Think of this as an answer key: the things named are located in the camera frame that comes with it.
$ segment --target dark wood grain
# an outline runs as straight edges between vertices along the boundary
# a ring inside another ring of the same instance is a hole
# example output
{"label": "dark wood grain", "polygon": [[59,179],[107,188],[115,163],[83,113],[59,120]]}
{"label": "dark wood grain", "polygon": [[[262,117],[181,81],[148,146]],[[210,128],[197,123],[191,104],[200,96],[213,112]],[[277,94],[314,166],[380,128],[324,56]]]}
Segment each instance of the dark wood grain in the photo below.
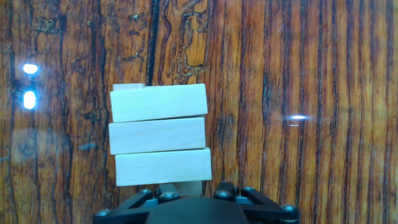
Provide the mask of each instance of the dark wood grain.
{"label": "dark wood grain", "polygon": [[207,196],[228,180],[302,223],[397,223],[397,5],[0,1],[0,222],[91,223],[154,189],[116,186],[111,86],[205,83]]}
{"label": "dark wood grain", "polygon": [[398,221],[392,5],[160,2],[153,84],[206,83],[207,195],[229,180],[303,223]]}

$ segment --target black metal bracket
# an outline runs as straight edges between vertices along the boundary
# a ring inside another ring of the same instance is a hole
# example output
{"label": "black metal bracket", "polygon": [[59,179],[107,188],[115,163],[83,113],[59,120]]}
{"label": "black metal bracket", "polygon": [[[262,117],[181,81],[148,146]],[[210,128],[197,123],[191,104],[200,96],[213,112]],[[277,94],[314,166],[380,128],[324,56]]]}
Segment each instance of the black metal bracket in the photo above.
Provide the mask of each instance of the black metal bracket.
{"label": "black metal bracket", "polygon": [[[144,189],[112,211],[100,210],[93,215],[93,224],[145,223],[154,207],[178,199],[180,196],[173,184],[161,184],[155,194]],[[238,189],[232,183],[220,182],[213,199],[235,203],[249,223],[300,223],[297,207],[279,205],[252,187]]]}

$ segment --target brown wood panel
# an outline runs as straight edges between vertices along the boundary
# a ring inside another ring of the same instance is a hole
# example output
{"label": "brown wood panel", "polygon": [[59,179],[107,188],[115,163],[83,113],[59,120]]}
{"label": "brown wood panel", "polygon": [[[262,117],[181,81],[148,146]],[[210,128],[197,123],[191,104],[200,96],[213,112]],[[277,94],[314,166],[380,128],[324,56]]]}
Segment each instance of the brown wood panel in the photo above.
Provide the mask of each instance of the brown wood panel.
{"label": "brown wood panel", "polygon": [[151,7],[1,1],[1,223],[91,223],[139,189],[116,187],[109,92],[146,80]]}
{"label": "brown wood panel", "polygon": [[398,221],[393,4],[160,2],[152,84],[206,83],[207,195],[229,180],[303,223]]}
{"label": "brown wood panel", "polygon": [[302,223],[397,223],[397,4],[0,1],[0,222],[91,223],[153,189],[116,187],[108,152],[111,85],[147,82],[206,83],[206,195],[228,180]]}

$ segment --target stacked wooden blocks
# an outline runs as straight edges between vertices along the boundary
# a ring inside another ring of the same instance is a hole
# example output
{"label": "stacked wooden blocks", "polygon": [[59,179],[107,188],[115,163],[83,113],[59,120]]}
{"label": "stacked wooden blocks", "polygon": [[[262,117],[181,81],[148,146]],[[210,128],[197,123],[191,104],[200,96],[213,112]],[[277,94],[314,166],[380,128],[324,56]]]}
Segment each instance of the stacked wooden blocks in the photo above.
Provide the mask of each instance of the stacked wooden blocks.
{"label": "stacked wooden blocks", "polygon": [[211,179],[204,84],[116,84],[111,107],[118,186]]}

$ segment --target screw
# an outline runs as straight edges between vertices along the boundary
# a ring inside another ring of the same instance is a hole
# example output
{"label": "screw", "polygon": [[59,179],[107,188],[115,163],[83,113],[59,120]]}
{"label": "screw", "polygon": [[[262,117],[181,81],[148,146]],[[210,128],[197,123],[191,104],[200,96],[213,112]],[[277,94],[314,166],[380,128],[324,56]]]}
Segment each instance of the screw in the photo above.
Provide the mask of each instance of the screw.
{"label": "screw", "polygon": [[217,196],[219,196],[219,197],[229,197],[229,196],[231,196],[231,193],[229,193],[229,192],[226,191],[226,190],[217,190],[217,191],[216,191],[216,194],[217,194]]}
{"label": "screw", "polygon": [[96,212],[95,215],[96,216],[105,216],[109,213],[111,213],[111,211],[109,209],[105,208],[105,209],[101,209],[100,211]]}
{"label": "screw", "polygon": [[141,193],[151,194],[152,192],[150,190],[148,190],[148,189],[143,189],[143,190],[141,190]]}
{"label": "screw", "polygon": [[291,205],[291,204],[284,204],[284,205],[281,205],[280,208],[285,211],[293,211],[296,209],[296,206]]}
{"label": "screw", "polygon": [[162,195],[160,195],[161,198],[164,199],[173,199],[178,197],[178,193],[175,192],[164,192]]}

